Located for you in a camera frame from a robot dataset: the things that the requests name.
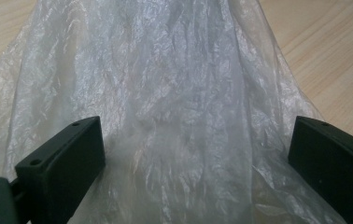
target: crumpled plastic film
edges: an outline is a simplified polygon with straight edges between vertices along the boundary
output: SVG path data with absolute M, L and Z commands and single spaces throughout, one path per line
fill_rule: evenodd
M 99 115 L 70 223 L 344 223 L 288 165 L 300 92 L 255 0 L 38 0 L 0 58 L 0 175 Z

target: wooden surface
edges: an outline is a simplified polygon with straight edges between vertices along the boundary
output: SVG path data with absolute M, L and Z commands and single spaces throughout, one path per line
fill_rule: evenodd
M 35 0 L 0 0 L 0 54 Z M 353 134 L 353 0 L 261 0 L 300 87 L 329 123 Z

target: wood grain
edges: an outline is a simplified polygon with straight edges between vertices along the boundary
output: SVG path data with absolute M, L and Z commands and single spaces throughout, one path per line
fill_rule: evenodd
M 353 134 L 353 0 L 260 0 L 300 87 L 331 124 Z M 0 54 L 35 0 L 0 0 Z

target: light wood grain surface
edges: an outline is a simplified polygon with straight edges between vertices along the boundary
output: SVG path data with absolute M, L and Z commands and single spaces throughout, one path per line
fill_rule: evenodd
M 0 0 L 0 54 L 35 0 Z M 261 0 L 305 94 L 325 120 L 353 134 L 353 0 Z

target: screw hole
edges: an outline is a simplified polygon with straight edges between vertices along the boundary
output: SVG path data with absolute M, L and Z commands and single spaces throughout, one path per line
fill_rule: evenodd
M 42 160 L 34 160 L 30 162 L 30 165 L 38 165 Z

